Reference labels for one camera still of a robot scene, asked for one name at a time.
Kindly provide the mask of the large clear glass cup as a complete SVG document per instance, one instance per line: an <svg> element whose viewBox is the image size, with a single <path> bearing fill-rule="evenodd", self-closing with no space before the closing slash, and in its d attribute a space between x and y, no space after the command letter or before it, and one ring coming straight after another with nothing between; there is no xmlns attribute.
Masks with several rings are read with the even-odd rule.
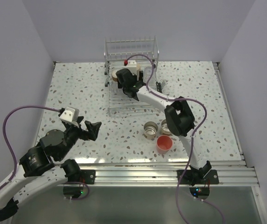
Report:
<svg viewBox="0 0 267 224"><path fill-rule="evenodd" d="M143 70L143 82L146 84L152 73L152 67L145 67ZM149 81L149 86L156 84L156 71L153 72L152 78Z"/></svg>

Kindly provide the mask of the steel cup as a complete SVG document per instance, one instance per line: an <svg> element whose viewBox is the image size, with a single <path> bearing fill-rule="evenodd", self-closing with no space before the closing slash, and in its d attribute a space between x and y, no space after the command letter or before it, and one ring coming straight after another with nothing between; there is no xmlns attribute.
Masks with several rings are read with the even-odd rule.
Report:
<svg viewBox="0 0 267 224"><path fill-rule="evenodd" d="M118 82L118 78L117 78L117 75L116 75L116 70L113 70L112 73L111 73L111 78L114 82Z"/></svg>
<svg viewBox="0 0 267 224"><path fill-rule="evenodd" d="M148 121L144 124L144 135L147 139L153 139L155 138L156 134L158 132L158 126L155 122Z"/></svg>
<svg viewBox="0 0 267 224"><path fill-rule="evenodd" d="M161 122L161 134L171 135L171 131L169 130L165 119Z"/></svg>

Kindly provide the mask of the red plastic cup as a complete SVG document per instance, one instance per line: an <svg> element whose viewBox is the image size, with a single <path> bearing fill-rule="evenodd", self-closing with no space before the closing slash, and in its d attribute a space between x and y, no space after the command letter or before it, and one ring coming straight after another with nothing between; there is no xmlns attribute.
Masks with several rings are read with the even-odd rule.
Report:
<svg viewBox="0 0 267 224"><path fill-rule="evenodd" d="M172 139L167 135L161 135L157 139L156 149L159 154L165 154L173 147Z"/></svg>

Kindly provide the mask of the tan paper cup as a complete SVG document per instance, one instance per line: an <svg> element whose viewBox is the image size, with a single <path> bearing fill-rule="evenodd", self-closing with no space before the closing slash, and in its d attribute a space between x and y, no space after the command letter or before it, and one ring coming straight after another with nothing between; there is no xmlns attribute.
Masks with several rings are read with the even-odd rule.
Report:
<svg viewBox="0 0 267 224"><path fill-rule="evenodd" d="M140 72L140 64L136 64L136 75L139 76L139 72Z"/></svg>

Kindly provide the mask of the small clear glass cup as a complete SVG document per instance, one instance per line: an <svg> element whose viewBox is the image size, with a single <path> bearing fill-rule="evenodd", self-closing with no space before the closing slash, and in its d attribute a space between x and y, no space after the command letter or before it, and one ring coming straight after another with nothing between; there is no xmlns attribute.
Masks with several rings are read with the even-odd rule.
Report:
<svg viewBox="0 0 267 224"><path fill-rule="evenodd" d="M110 81L110 91L112 93L118 92L118 82Z"/></svg>

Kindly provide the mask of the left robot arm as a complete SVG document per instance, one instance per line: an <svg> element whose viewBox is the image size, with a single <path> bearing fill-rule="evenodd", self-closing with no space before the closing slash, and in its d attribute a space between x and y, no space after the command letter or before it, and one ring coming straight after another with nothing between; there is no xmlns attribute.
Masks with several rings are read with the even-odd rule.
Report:
<svg viewBox="0 0 267 224"><path fill-rule="evenodd" d="M95 141L101 122L64 124L65 131L52 129L20 159L13 175L0 183L0 222L16 214L22 203L59 184L84 186L81 169L74 159L64 159L78 140Z"/></svg>

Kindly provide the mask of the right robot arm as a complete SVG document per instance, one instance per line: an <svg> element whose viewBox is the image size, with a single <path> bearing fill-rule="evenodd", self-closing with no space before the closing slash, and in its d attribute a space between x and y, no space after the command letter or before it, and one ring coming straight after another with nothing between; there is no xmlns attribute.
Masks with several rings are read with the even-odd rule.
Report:
<svg viewBox="0 0 267 224"><path fill-rule="evenodd" d="M205 112L203 120L206 120L207 117L205 106L194 99L166 96L152 89L142 80L137 80L136 75L133 75L126 68L118 70L112 75L112 79L118 82L123 93L129 98L150 104L165 114L169 131L179 137L188 154L192 179L197 183L203 183L208 178L208 173L212 169L212 166L200 149L195 133L204 122L201 121L200 124L195 126L195 117L187 102L192 101L203 107Z"/></svg>

